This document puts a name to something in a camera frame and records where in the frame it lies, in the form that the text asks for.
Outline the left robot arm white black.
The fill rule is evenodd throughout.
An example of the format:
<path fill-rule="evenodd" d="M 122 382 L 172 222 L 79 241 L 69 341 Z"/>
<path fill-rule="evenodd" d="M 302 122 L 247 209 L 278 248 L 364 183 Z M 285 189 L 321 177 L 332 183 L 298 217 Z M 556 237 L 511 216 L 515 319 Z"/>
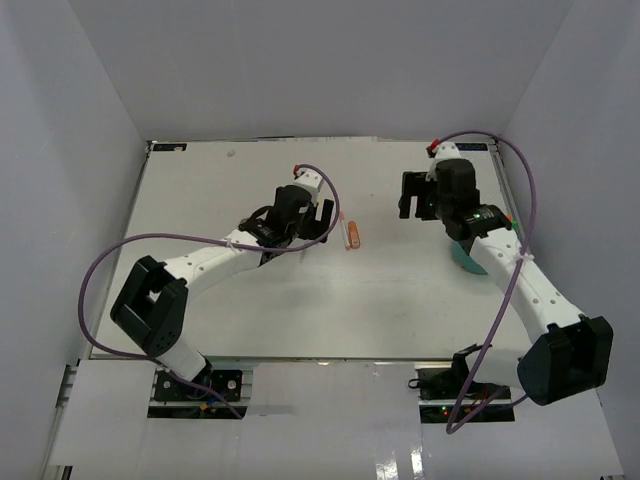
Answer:
<path fill-rule="evenodd" d="M 319 204 L 302 186 L 281 186 L 271 205 L 242 220 L 220 246 L 162 261 L 150 255 L 137 260 L 110 318 L 146 356 L 177 375 L 177 387 L 188 398 L 202 398 L 212 386 L 213 368 L 183 336 L 188 302 L 279 257 L 296 240 L 324 243 L 334 208 L 334 201 Z"/>

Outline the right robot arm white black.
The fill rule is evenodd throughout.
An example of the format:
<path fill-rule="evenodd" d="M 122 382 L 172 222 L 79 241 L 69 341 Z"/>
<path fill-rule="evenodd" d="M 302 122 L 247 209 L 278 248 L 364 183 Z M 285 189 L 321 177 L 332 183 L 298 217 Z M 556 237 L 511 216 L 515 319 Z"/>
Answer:
<path fill-rule="evenodd" d="M 519 388 L 544 406 L 605 383 L 612 326 L 584 314 L 522 253 L 507 216 L 481 202 L 469 160 L 440 160 L 428 172 L 404 173 L 399 216 L 410 215 L 443 223 L 507 297 L 531 342 L 528 350 L 472 345 L 455 353 L 446 377 L 459 396 L 475 398 L 489 383 Z"/>

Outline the pink cap white marker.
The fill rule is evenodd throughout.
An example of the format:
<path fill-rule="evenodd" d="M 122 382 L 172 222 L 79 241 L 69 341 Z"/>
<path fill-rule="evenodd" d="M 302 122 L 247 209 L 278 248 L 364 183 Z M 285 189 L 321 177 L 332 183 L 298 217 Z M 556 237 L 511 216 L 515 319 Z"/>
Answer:
<path fill-rule="evenodd" d="M 350 243 L 347 223 L 346 223 L 345 217 L 344 217 L 344 212 L 342 212 L 342 211 L 340 212 L 340 215 L 339 215 L 339 224 L 340 224 L 340 229 L 341 229 L 341 233 L 342 233 L 342 238 L 343 238 L 345 250 L 349 251 L 349 250 L 351 250 L 351 243 Z"/>

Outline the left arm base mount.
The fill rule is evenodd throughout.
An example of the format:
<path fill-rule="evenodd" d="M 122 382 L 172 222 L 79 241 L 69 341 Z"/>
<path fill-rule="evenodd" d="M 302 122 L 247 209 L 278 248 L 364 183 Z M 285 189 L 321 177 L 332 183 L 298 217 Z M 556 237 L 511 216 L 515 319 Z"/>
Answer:
<path fill-rule="evenodd" d="M 216 369 L 200 379 L 199 387 L 158 369 L 151 389 L 147 417 L 169 420 L 241 420 L 251 396 L 252 373 Z"/>

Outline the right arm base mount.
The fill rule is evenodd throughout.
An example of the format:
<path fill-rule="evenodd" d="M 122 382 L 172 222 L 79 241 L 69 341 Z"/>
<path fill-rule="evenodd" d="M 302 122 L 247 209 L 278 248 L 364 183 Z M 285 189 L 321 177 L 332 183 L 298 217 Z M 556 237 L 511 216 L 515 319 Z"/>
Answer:
<path fill-rule="evenodd" d="M 436 367 L 428 364 L 416 369 L 415 376 L 407 382 L 407 387 L 418 392 L 420 421 L 423 425 L 445 425 L 453 413 L 455 401 L 467 376 L 465 359 L 469 354 L 479 352 L 481 346 L 474 344 L 456 352 L 450 365 Z M 475 415 L 472 423 L 509 423 L 515 421 L 514 407 L 511 406 L 511 391 L 492 383 L 474 381 L 462 401 L 462 406 L 454 422 L 460 422 L 466 415 L 474 413 L 479 405 L 500 393 L 496 399 Z"/>

